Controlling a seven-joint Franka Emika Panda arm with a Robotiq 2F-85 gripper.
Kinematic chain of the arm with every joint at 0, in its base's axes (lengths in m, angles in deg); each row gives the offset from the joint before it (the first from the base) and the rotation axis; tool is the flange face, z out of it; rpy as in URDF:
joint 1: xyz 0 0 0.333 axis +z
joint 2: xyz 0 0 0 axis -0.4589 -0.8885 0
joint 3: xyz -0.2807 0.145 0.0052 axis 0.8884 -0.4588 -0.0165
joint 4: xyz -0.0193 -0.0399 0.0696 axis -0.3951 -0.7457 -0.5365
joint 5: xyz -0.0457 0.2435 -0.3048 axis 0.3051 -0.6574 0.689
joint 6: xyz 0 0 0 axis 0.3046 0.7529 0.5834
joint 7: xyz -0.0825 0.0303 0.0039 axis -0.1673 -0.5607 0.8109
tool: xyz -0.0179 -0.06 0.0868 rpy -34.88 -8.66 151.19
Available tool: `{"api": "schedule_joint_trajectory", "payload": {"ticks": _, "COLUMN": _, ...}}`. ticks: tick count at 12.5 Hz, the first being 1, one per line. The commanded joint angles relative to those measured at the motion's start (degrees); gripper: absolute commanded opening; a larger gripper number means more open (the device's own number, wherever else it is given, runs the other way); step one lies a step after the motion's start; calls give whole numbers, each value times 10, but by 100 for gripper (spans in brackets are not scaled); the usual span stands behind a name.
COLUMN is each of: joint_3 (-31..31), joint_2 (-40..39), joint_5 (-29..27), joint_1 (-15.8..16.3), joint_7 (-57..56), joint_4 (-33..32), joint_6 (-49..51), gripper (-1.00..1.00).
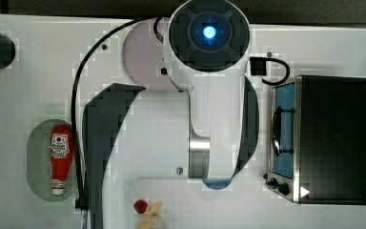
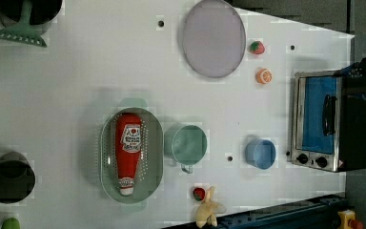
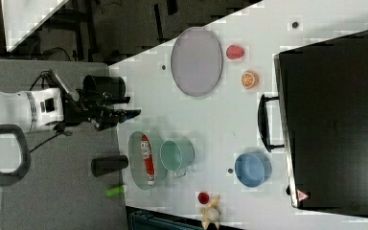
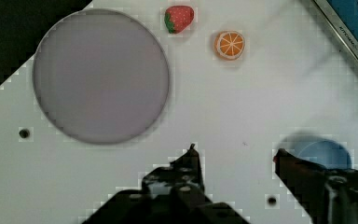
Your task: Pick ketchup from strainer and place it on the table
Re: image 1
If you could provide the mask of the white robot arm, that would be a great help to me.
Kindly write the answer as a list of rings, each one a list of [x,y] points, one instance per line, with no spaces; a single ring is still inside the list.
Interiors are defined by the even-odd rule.
[[[167,90],[113,83],[86,104],[90,229],[133,229],[132,187],[227,187],[254,153],[258,104],[246,76],[251,29],[228,0],[188,0],[167,22]]]

